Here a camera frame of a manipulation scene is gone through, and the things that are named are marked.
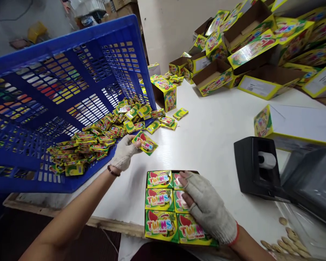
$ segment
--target red wrist cuff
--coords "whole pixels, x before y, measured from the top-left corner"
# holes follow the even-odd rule
[[[237,241],[238,241],[238,238],[239,238],[239,225],[238,225],[238,222],[236,221],[236,223],[237,223],[237,236],[235,237],[235,239],[231,242],[231,243],[229,243],[227,246],[232,246],[232,245],[234,245]]]

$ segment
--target open cardboard box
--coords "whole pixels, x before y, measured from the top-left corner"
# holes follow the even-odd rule
[[[196,39],[197,39],[197,37],[198,37],[199,34],[202,35],[202,36],[204,36],[204,33],[205,33],[206,30],[207,30],[207,26],[208,26],[208,27],[210,26],[212,20],[213,20],[213,18],[210,17],[208,20],[206,20],[206,21],[205,21],[205,22],[204,22],[200,27],[198,27],[198,28],[194,31],[194,33],[193,33],[193,42],[196,41]]]
[[[206,56],[205,51],[196,54],[191,58],[187,58],[187,68],[193,74],[200,72],[209,64],[210,64],[210,60]]]
[[[201,95],[205,97],[232,79],[231,66],[220,59],[216,59],[194,76],[192,81],[196,84]]]
[[[257,1],[222,36],[230,53],[237,50],[271,29],[277,29],[274,15],[262,2]]]
[[[187,57],[179,57],[169,63],[169,72],[177,76],[184,75],[184,67],[187,65]]]
[[[266,64],[276,51],[279,41],[271,30],[265,31],[243,48],[228,57],[234,75],[241,75]]]
[[[302,71],[265,65],[248,72],[238,89],[264,100],[270,100],[293,88],[304,75],[305,72]]]

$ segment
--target hand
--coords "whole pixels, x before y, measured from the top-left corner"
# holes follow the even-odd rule
[[[220,244],[233,245],[239,234],[238,223],[211,183],[190,171],[181,171],[180,176],[178,180],[187,192],[182,197],[195,220]]]
[[[130,159],[134,154],[140,153],[141,142],[137,141],[135,146],[132,144],[132,139],[135,135],[127,134],[122,138],[122,140],[117,144],[115,155],[113,156],[110,164],[120,171],[125,171],[129,168]]]

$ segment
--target white tabletop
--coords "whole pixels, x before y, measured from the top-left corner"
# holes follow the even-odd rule
[[[290,90],[271,101],[238,89],[221,88],[207,97],[201,97],[185,80],[177,88],[177,109],[189,111],[178,121],[175,131],[160,128],[148,134],[159,147],[151,156],[134,155],[129,169],[116,179],[103,197],[93,215],[144,225],[146,173],[150,170],[197,170],[211,181],[226,207],[237,222],[257,241],[274,243],[286,236],[278,222],[282,215],[275,202],[240,192],[234,159],[234,142],[254,135],[253,119],[268,103],[326,108],[297,90]],[[288,153],[277,150],[279,169]],[[64,207],[97,176],[88,180],[79,190],[66,194],[23,194],[20,200],[51,207]]]

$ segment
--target right hand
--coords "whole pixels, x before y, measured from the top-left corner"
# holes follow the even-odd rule
[[[219,244],[233,245],[238,239],[238,223],[228,212],[211,183],[190,171],[181,171],[180,176],[178,180],[186,191],[182,197],[195,220],[217,239]]]

